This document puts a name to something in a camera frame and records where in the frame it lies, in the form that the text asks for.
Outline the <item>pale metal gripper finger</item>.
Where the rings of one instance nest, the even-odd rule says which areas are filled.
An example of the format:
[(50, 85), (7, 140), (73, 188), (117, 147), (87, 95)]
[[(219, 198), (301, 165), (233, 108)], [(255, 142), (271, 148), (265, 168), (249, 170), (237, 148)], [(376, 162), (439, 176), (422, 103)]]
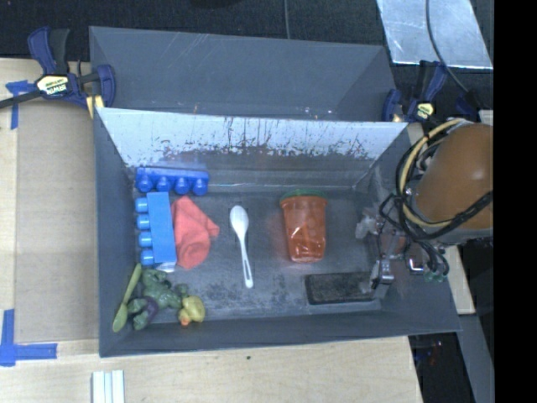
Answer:
[(355, 238), (365, 239), (368, 235), (378, 236), (382, 220), (378, 216), (363, 214), (355, 227)]
[(374, 296), (385, 296), (394, 283), (394, 274), (389, 260), (377, 260), (369, 278), (369, 285)]

